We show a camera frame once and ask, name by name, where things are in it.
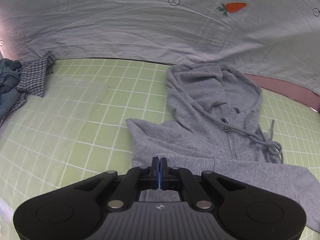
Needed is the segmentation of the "grey zip hoodie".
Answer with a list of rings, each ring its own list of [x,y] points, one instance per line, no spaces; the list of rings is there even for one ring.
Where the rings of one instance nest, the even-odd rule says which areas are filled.
[[[133,166],[153,157],[196,175],[211,170],[291,198],[319,231],[319,181],[307,169],[286,165],[281,144],[262,132],[261,88],[242,72],[213,63],[169,67],[165,75],[172,120],[127,119]]]

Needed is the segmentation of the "grey printed backdrop sheet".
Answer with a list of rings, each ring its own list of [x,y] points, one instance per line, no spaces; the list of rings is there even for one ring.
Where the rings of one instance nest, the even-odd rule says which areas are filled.
[[[319,0],[1,0],[1,54],[218,62],[319,109]]]

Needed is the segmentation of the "checkered plaid shirt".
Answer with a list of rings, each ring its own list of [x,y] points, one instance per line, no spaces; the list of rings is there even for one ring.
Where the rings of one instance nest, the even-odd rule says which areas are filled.
[[[20,93],[20,97],[9,110],[9,112],[1,118],[1,124],[6,120],[7,116],[24,106],[27,102],[29,94],[44,97],[46,76],[53,74],[53,66],[55,57],[51,52],[46,52],[40,59],[35,59],[22,64],[21,80],[16,87]]]

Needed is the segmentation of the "green grid cutting mat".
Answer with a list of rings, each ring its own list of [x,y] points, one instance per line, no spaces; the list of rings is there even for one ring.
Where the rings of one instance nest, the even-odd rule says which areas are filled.
[[[167,105],[167,68],[126,60],[56,61],[45,96],[29,94],[1,127],[1,239],[18,239],[13,211],[24,200],[107,168],[120,174],[131,168],[135,143],[126,119],[175,119]],[[284,163],[308,168],[319,180],[319,114],[259,86],[244,92],[240,80],[235,84],[239,103],[255,99],[267,138],[275,119],[273,139],[283,147]]]

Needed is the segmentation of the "blue denim garment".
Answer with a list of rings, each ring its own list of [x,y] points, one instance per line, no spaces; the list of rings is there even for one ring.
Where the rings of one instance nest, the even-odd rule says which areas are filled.
[[[1,59],[1,118],[3,118],[20,97],[16,87],[21,80],[20,61]]]

